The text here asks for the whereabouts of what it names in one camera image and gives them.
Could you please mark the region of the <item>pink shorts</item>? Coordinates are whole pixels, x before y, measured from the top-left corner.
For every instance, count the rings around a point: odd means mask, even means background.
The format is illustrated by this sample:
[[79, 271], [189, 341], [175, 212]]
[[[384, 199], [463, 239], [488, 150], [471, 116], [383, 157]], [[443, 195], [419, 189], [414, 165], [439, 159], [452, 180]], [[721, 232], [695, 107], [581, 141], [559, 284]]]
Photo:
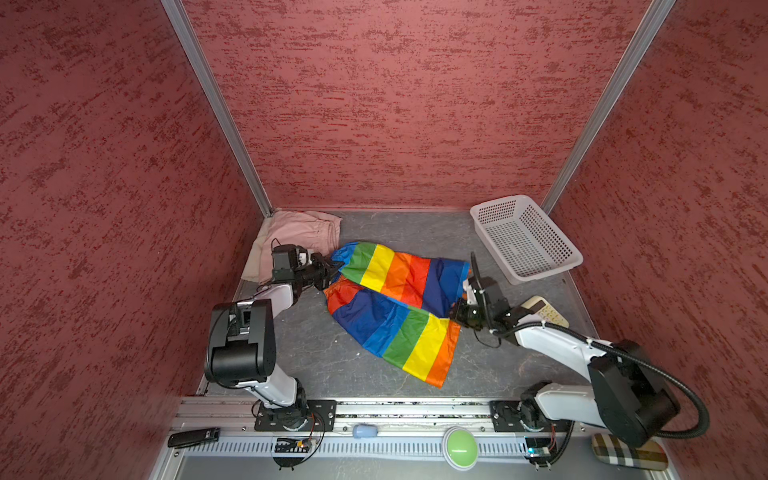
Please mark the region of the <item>pink shorts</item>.
[[263, 222], [257, 238], [266, 238], [270, 250], [278, 244], [295, 244], [330, 255], [339, 248], [341, 222], [340, 217], [324, 212], [278, 211]]

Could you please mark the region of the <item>colourful shorts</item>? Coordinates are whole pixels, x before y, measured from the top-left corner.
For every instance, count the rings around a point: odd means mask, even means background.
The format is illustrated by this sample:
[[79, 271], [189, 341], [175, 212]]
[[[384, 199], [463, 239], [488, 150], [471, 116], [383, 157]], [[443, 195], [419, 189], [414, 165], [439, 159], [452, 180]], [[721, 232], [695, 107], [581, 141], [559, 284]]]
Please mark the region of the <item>colourful shorts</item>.
[[342, 264], [324, 290], [332, 318], [372, 355], [441, 388], [460, 337], [449, 316], [466, 297], [470, 264], [370, 242], [348, 243], [331, 259]]

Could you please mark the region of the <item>beige shorts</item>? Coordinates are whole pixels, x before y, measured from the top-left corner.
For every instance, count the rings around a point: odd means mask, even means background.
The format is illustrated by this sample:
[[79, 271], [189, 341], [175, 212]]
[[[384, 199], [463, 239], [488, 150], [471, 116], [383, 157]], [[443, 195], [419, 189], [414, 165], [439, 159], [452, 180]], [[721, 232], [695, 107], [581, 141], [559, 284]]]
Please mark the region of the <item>beige shorts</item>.
[[252, 244], [241, 274], [243, 281], [262, 283], [272, 278], [271, 250], [266, 238], [258, 237]]

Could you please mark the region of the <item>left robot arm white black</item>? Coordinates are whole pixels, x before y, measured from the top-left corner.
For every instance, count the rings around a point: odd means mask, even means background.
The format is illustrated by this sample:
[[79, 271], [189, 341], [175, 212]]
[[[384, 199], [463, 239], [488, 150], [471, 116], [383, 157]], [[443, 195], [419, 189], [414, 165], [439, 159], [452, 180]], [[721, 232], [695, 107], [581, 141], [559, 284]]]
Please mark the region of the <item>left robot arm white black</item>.
[[287, 431], [317, 420], [301, 382], [277, 364], [274, 319], [292, 307], [308, 287], [320, 291], [338, 276], [340, 262], [315, 255], [303, 267], [280, 269], [249, 299], [213, 308], [204, 373], [229, 390], [261, 401], [264, 417]]

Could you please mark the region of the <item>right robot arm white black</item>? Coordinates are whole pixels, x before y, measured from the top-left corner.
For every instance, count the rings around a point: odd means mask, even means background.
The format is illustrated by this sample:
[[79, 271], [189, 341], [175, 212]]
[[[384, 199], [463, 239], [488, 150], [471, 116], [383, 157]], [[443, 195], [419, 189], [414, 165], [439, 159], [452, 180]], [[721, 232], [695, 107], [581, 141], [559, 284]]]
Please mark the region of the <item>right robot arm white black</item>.
[[575, 332], [548, 318], [542, 300], [512, 307], [495, 283], [484, 286], [472, 277], [463, 289], [451, 312], [461, 326], [475, 332], [486, 329], [499, 342], [543, 354], [589, 381], [563, 385], [543, 380], [525, 390], [511, 415], [525, 430], [539, 432], [560, 421], [580, 422], [639, 447], [680, 412], [660, 374], [624, 357], [642, 357], [639, 345], [612, 344]]

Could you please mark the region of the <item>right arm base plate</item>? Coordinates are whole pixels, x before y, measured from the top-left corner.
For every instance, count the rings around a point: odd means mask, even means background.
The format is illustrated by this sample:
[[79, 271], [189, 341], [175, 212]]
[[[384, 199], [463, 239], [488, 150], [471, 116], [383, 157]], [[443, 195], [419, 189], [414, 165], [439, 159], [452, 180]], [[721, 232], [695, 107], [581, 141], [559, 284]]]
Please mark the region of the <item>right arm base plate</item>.
[[569, 429], [568, 421], [548, 419], [532, 400], [493, 400], [489, 408], [497, 433], [566, 433]]

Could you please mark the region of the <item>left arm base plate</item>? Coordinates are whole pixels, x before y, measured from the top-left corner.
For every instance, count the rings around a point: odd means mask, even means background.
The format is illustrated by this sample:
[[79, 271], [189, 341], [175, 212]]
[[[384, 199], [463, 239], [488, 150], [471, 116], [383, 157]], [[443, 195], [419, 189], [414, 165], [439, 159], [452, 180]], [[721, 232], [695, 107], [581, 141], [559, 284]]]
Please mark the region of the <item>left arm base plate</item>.
[[256, 413], [256, 432], [307, 433], [332, 431], [338, 402], [336, 400], [306, 400], [299, 406], [262, 408]]

